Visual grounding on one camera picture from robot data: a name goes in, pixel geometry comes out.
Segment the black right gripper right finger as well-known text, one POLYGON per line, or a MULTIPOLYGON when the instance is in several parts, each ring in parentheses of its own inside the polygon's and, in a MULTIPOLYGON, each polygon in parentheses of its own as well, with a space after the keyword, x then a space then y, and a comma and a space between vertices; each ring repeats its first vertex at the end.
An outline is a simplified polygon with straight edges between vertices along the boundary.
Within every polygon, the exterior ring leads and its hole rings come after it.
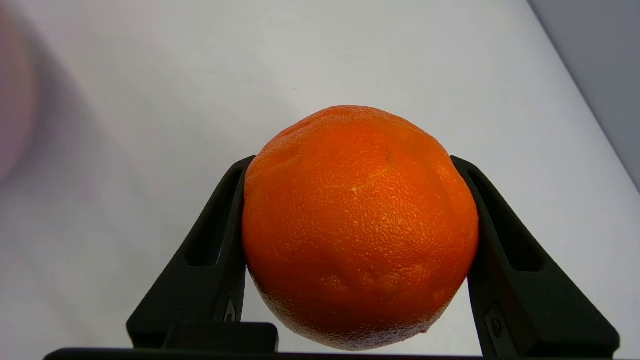
POLYGON ((621 337, 531 234, 480 169, 452 161, 478 212, 467 277, 485 358, 612 358, 621 337))

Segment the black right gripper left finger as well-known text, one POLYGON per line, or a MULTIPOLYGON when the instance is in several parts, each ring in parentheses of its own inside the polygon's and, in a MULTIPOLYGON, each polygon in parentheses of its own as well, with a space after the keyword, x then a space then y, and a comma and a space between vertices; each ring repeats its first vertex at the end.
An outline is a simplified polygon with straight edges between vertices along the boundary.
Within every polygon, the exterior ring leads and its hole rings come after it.
POLYGON ((252 161, 233 164, 174 256, 126 322, 136 349, 276 351, 271 323, 242 322, 246 259, 243 187, 252 161))

